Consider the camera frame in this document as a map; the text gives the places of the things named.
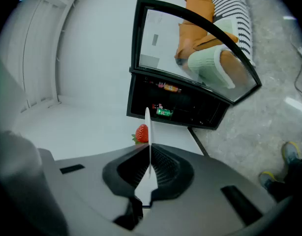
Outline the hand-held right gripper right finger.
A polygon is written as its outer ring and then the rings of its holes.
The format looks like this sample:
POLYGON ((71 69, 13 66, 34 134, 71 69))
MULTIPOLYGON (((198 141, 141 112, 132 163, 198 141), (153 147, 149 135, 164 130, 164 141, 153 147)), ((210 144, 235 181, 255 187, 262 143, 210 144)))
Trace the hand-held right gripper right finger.
POLYGON ((176 199, 192 184, 194 169, 178 151, 160 144, 151 147, 151 166, 157 181, 157 188, 151 192, 152 201, 176 199))

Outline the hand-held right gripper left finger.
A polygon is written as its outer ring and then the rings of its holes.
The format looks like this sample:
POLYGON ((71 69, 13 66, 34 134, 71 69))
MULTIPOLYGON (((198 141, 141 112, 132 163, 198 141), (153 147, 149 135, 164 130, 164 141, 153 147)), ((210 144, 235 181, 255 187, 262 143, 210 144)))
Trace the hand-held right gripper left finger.
POLYGON ((149 167, 149 145, 126 147, 107 153, 110 161, 102 170, 102 178, 113 194, 133 198, 149 167))

